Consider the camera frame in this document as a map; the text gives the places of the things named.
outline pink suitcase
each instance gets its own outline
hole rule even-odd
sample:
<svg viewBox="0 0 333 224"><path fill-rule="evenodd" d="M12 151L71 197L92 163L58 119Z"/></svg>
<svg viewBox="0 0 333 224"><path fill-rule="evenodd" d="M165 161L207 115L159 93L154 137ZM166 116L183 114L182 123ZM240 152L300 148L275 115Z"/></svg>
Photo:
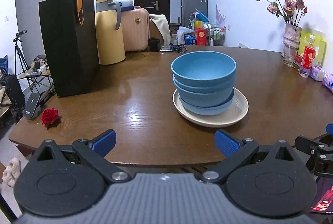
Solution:
<svg viewBox="0 0 333 224"><path fill-rule="evenodd" d="M135 7L122 12L122 28L125 51L142 51L148 47L149 13L146 9Z"/></svg>

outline gray handle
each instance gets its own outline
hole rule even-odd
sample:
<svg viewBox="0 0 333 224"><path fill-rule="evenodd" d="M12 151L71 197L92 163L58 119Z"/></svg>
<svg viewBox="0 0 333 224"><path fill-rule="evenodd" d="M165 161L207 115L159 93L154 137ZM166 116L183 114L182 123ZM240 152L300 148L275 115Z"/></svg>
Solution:
<svg viewBox="0 0 333 224"><path fill-rule="evenodd" d="M119 2L110 2L110 3L108 3L108 5L109 6L116 6L116 8L117 8L116 30L119 30L120 24L121 24L121 21L122 21L122 9L121 9L120 3Z"/></svg>

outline red rose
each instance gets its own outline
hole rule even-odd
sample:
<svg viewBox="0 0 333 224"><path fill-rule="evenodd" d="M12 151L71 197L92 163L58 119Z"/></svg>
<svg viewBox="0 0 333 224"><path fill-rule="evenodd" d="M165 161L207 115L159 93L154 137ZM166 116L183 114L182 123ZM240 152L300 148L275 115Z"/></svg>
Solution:
<svg viewBox="0 0 333 224"><path fill-rule="evenodd" d="M58 119L58 110L52 109L46 109L42 114L42 122L45 126L49 126L53 123L55 123Z"/></svg>

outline yellow container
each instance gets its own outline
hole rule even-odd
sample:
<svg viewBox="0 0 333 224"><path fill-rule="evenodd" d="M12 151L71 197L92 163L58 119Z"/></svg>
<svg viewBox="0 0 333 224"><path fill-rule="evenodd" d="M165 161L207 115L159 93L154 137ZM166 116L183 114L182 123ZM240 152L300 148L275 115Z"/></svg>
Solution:
<svg viewBox="0 0 333 224"><path fill-rule="evenodd" d="M194 27L195 28L202 28L203 27L204 22L203 21L194 21Z"/></svg>
<svg viewBox="0 0 333 224"><path fill-rule="evenodd" d="M96 36L99 64L119 63L126 58L120 4L112 0L96 0L96 2Z"/></svg>

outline water bottle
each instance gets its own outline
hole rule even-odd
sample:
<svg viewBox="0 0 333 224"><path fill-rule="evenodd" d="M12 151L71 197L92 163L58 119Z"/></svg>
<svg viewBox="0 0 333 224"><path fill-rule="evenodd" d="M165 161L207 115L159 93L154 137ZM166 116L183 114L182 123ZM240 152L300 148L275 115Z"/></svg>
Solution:
<svg viewBox="0 0 333 224"><path fill-rule="evenodd" d="M303 78L309 77L312 67L312 61L316 56L316 51L313 45L315 39L316 37L314 35L310 35L310 40L307 42L306 47L304 49L303 60L301 63L301 68L299 69L299 74Z"/></svg>

